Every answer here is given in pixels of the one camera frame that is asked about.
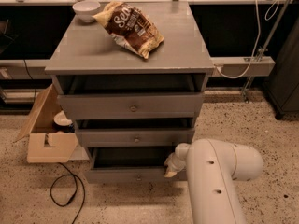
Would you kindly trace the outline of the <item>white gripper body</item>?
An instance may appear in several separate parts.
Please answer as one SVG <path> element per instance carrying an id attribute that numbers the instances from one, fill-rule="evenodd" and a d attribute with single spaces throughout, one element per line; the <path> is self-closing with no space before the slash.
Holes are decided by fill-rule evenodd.
<path id="1" fill-rule="evenodd" d="M 171 153 L 166 158 L 164 166 L 167 174 L 176 174 L 185 168 L 186 162 L 181 160 L 175 153 Z"/>

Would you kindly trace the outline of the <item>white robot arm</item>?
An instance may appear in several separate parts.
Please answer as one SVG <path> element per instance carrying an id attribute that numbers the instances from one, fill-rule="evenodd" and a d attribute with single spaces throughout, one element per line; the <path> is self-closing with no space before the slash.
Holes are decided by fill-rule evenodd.
<path id="1" fill-rule="evenodd" d="M 246 224 L 234 182 L 263 172 L 263 158 L 255 148 L 199 139 L 177 145 L 164 165 L 167 178 L 186 172 L 193 224 Z"/>

